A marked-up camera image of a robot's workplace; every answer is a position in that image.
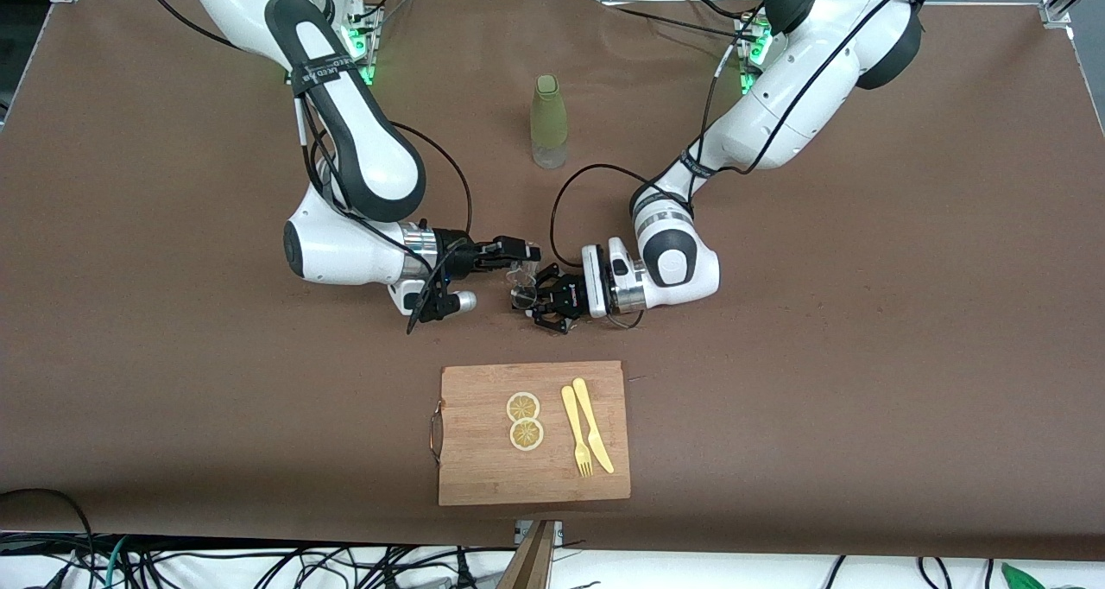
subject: brown table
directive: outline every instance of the brown table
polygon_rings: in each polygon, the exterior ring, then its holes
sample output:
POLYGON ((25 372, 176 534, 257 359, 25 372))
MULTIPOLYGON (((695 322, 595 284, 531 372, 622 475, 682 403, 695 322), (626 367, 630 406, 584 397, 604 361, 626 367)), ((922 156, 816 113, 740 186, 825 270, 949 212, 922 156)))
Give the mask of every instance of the brown table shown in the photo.
MULTIPOLYGON (((381 286, 285 265, 306 180, 275 65, 152 0, 55 7, 0 134, 0 488, 66 491, 117 533, 505 544, 543 515, 596 548, 1105 556, 1105 140, 1034 8, 923 15, 903 77, 696 199, 715 296, 559 337, 485 275, 475 313, 406 337, 381 286), (442 366, 567 359, 624 361, 632 497, 439 508, 442 366)), ((590 0, 411 0, 373 91, 465 167, 474 235, 546 246, 576 168, 677 155, 723 45, 590 0), (570 113, 556 172, 529 159, 540 73, 570 113)), ((730 74, 715 114, 736 96, 730 74)), ((418 147, 415 218, 461 225, 418 147)), ((580 179, 561 245, 629 239, 633 188, 580 179)), ((50 502, 0 513, 74 528, 50 502)))

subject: lemon slice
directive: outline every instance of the lemon slice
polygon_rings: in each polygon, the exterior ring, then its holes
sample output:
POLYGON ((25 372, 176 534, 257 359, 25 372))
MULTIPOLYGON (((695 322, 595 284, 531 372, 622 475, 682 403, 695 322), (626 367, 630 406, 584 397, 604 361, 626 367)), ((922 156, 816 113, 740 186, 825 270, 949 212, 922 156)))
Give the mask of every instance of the lemon slice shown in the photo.
POLYGON ((511 425, 511 444, 518 451, 533 451, 545 440, 545 428, 533 417, 522 417, 511 425))
POLYGON ((513 421, 536 419, 541 413, 541 401, 528 392, 516 392, 506 401, 506 416, 513 421))

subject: yellow fork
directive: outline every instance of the yellow fork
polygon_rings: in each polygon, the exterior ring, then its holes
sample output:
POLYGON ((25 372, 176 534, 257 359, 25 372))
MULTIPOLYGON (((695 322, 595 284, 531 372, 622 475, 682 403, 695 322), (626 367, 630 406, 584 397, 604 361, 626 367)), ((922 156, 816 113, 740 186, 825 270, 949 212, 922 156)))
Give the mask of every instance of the yellow fork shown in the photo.
POLYGON ((571 423, 571 435, 576 437, 576 466, 579 474, 591 476, 591 451, 583 444, 583 432, 579 428, 579 406, 576 403, 576 391, 571 387, 560 389, 564 409, 568 411, 568 422, 571 423))

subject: green object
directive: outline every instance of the green object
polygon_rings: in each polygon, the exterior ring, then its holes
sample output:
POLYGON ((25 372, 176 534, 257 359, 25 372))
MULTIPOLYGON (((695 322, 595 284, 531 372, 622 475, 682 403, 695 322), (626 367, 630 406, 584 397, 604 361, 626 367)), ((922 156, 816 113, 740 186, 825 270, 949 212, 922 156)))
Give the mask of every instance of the green object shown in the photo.
POLYGON ((537 77, 529 108, 529 137, 543 148, 557 148, 568 141, 568 109, 556 76, 537 77))
POLYGON ((1001 576, 1006 577, 1009 589, 1045 589, 1040 581, 1009 564, 1001 565, 1001 576))
POLYGON ((365 84, 372 85, 372 78, 376 77, 376 65, 361 66, 359 69, 360 78, 365 81, 365 84))
POLYGON ((750 55, 751 61, 757 63, 757 65, 762 65, 764 57, 766 57, 767 55, 767 50, 771 49, 771 42, 774 41, 775 38, 771 35, 771 33, 769 33, 769 31, 765 31, 761 38, 756 39, 758 46, 753 50, 753 53, 750 55))
POLYGON ((112 556, 107 557, 107 569, 104 570, 104 587, 112 586, 112 577, 115 576, 115 564, 119 560, 119 550, 123 549, 123 543, 127 540, 127 536, 124 535, 115 543, 115 547, 112 548, 112 556))

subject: plastic knife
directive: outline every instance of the plastic knife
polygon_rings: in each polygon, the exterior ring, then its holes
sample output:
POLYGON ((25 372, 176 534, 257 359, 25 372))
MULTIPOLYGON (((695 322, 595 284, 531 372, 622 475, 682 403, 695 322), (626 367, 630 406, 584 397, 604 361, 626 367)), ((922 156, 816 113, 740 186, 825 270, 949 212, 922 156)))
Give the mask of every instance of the plastic knife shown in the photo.
POLYGON ((594 459, 602 465, 602 470, 614 472, 614 465, 610 462, 610 455, 607 455, 602 437, 599 435, 599 427, 594 423, 594 411, 591 409, 591 396, 587 392, 587 381, 583 381, 583 378, 576 378, 571 381, 571 388, 575 389, 576 399, 579 400, 579 404, 583 408, 583 416, 587 417, 587 428, 590 430, 587 433, 587 444, 590 444, 594 459))

